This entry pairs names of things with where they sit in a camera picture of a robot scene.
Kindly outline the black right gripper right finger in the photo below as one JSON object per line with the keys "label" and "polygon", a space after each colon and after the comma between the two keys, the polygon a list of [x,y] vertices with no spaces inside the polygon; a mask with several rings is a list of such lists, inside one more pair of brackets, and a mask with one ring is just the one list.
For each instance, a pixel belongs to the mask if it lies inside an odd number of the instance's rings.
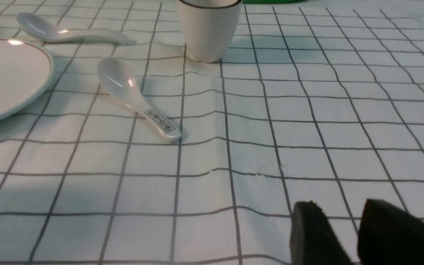
{"label": "black right gripper right finger", "polygon": [[424,265],[424,221],[387,201],[369,198],[357,250],[362,265]]}

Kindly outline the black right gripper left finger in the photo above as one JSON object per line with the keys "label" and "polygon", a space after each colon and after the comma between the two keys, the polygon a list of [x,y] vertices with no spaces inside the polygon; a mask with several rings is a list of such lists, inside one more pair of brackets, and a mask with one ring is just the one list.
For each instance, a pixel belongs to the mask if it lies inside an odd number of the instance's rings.
{"label": "black right gripper left finger", "polygon": [[327,216],[313,201],[297,201],[291,215],[293,265],[351,265]]}

